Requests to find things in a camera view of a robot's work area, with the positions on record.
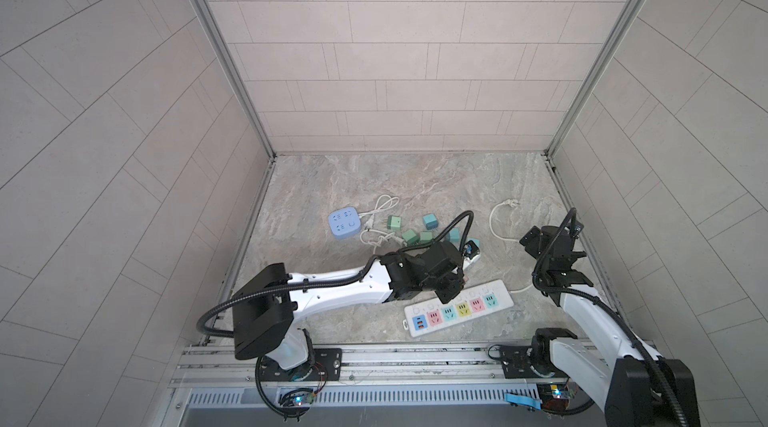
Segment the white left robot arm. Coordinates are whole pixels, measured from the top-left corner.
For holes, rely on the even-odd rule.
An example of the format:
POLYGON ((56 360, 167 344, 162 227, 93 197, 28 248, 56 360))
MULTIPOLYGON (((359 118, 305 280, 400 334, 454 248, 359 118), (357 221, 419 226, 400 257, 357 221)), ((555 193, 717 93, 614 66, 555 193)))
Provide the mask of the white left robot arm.
POLYGON ((473 220, 473 211, 466 210, 450 222, 464 226, 457 243, 444 229, 428 242, 374 254, 358 269, 304 275, 270 264, 203 313, 196 329, 233 340, 238 360, 269 359, 302 377, 313 368, 315 351, 308 331, 295 322, 343 307, 411 300, 423 292, 435 293, 442 303, 453 300, 465 286, 465 267, 479 255, 469 239, 473 220))

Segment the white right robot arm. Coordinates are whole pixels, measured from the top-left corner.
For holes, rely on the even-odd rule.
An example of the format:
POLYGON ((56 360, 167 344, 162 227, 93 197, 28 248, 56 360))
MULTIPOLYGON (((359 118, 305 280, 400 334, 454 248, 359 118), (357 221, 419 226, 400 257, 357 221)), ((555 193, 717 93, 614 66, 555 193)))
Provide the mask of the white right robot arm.
POLYGON ((609 426, 700 425, 691 370, 635 334, 593 282, 574 269, 586 255, 575 248, 582 229, 576 209, 570 209, 560 225, 532 227, 519 241, 536 261, 533 287, 575 320, 598 351, 588 352, 567 329, 539 328, 529 353, 533 372, 566 374, 609 426))

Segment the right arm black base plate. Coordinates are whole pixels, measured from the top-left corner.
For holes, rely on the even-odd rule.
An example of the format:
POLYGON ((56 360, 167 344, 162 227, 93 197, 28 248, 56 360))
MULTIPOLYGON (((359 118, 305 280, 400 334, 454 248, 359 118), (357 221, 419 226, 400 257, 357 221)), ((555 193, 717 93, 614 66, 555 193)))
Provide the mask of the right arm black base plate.
POLYGON ((537 382, 554 382, 567 375, 549 364, 536 364, 531 360, 532 348, 524 345, 503 345, 493 354, 500 363, 505 379, 531 379, 537 382))

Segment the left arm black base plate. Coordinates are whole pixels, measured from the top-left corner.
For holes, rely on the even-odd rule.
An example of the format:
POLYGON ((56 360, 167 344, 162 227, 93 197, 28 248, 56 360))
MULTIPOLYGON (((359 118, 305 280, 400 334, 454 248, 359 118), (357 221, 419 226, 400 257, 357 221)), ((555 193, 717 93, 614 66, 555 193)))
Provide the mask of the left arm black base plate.
POLYGON ((256 373, 261 381, 267 382, 338 381, 342 354, 341 348, 315 349, 306 362, 289 370, 269 357, 262 357, 256 373))

